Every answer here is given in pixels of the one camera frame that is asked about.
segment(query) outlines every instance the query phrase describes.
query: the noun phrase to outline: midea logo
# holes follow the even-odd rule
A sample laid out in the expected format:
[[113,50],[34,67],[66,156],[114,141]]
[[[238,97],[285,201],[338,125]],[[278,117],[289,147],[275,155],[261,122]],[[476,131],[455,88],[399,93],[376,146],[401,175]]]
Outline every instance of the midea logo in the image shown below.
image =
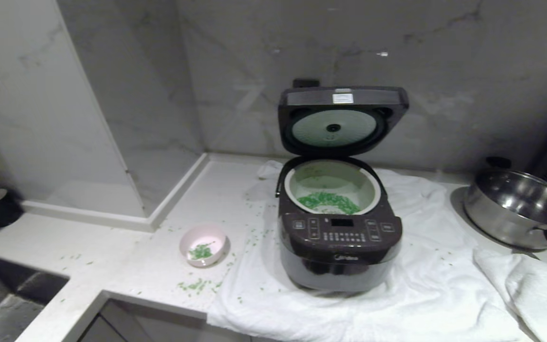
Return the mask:
[[335,260],[358,260],[358,257],[335,255]]

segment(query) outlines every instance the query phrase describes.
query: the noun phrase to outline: marble wall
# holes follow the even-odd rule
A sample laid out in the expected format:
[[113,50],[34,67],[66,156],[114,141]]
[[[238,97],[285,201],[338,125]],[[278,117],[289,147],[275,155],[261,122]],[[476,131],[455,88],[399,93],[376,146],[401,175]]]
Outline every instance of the marble wall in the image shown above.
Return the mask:
[[152,213],[204,151],[172,0],[59,0],[98,104]]
[[276,102],[298,76],[393,85],[411,109],[373,164],[525,167],[547,138],[547,0],[178,0],[207,149],[288,155]]
[[50,0],[0,0],[0,156],[26,199],[145,216]]

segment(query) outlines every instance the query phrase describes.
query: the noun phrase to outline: rice cooker lid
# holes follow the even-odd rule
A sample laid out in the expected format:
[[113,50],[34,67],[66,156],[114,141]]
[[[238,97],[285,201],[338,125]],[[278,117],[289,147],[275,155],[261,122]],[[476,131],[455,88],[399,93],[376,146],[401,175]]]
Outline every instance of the rice cooker lid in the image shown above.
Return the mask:
[[374,148],[408,109],[401,87],[287,89],[278,106],[285,149],[303,156],[352,156]]

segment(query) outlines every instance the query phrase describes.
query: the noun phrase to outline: rice cooker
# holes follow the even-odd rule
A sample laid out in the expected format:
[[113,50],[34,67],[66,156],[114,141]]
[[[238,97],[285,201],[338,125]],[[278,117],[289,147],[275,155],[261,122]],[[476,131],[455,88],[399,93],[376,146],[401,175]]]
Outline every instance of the rice cooker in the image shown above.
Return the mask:
[[282,265],[295,283],[362,292],[381,284],[399,253],[402,221],[366,163],[408,110],[401,87],[287,89],[278,106],[285,149],[278,178]]

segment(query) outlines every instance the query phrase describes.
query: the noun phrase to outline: small bowl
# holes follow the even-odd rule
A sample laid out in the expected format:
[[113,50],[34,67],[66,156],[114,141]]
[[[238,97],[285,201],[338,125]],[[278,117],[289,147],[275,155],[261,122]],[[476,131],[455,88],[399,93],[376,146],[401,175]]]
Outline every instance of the small bowl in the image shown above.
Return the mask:
[[[191,266],[210,266],[221,258],[225,240],[225,233],[219,225],[214,223],[203,223],[191,228],[183,235],[183,238],[180,239],[180,254],[186,258]],[[207,245],[202,248],[210,249],[211,255],[208,257],[195,258],[195,253],[192,254],[192,251],[195,251],[199,245]]]

